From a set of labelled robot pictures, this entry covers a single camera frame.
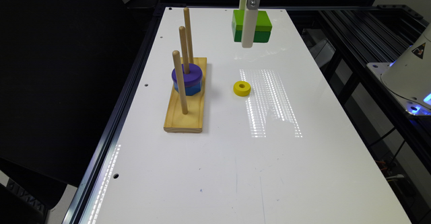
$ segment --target purple ring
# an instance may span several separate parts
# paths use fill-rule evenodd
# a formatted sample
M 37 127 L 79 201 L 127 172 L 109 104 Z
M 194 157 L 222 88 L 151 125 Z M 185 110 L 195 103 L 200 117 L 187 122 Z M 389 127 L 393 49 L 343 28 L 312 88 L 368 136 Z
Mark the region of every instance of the purple ring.
M 183 67 L 183 77 L 184 77 L 185 87 L 192 87 L 201 82 L 203 74 L 199 66 L 195 64 L 189 64 L 189 69 L 190 69 L 189 74 L 185 74 L 184 65 L 182 65 L 182 67 Z M 175 69 L 172 70 L 172 80 L 174 81 L 174 83 L 176 83 Z

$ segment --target blue light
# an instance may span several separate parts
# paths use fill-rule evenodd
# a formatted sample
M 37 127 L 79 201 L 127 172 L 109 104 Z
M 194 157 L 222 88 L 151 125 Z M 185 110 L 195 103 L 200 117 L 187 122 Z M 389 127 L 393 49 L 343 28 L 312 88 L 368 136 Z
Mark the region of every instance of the blue light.
M 420 107 L 416 107 L 416 109 L 417 109 L 417 110 L 413 110 L 413 109 L 412 109 L 411 113 L 413 113 L 413 114 L 418 113 L 418 112 L 419 112 L 419 110 L 420 110 Z
M 431 94 L 425 97 L 424 102 L 431 105 Z

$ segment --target yellow ring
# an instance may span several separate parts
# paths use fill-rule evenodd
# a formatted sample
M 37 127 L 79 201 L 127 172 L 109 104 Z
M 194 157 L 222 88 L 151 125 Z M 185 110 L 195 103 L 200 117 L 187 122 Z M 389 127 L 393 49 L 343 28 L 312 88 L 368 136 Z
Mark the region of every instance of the yellow ring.
M 238 81 L 234 84 L 234 93 L 237 96 L 248 96 L 251 86 L 245 81 Z

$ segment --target green block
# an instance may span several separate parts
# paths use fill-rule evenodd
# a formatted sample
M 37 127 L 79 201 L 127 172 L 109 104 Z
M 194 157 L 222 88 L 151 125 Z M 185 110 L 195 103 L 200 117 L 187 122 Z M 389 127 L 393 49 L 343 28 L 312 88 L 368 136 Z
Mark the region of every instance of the green block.
M 234 42 L 240 42 L 242 31 L 233 30 L 233 33 L 234 33 Z M 271 35 L 271 32 L 255 32 L 255 37 L 253 38 L 253 42 L 266 43 L 269 41 L 270 35 Z
M 235 9 L 234 16 L 232 18 L 232 23 L 234 24 L 235 30 L 242 30 L 244 25 L 244 11 Z M 270 32 L 272 30 L 272 24 L 269 20 L 266 11 L 259 11 L 257 14 L 256 31 L 259 32 Z
M 232 18 L 232 32 L 234 34 L 234 41 L 240 42 L 242 36 L 242 26 L 244 25 L 244 11 L 235 9 Z M 269 41 L 271 35 L 272 24 L 269 20 L 266 11 L 259 11 L 257 14 L 257 23 L 255 29 L 255 37 L 253 42 L 265 43 Z

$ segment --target wooden base board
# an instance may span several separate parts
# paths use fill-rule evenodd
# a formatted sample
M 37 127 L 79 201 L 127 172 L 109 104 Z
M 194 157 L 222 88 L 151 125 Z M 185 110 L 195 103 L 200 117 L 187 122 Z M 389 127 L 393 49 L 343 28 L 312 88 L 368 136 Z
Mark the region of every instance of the wooden base board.
M 205 103 L 205 79 L 207 58 L 194 58 L 194 63 L 202 70 L 201 91 L 193 96 L 186 96 L 188 114 L 181 111 L 180 95 L 172 86 L 170 100 L 163 129 L 168 133 L 201 133 L 203 123 L 203 105 Z

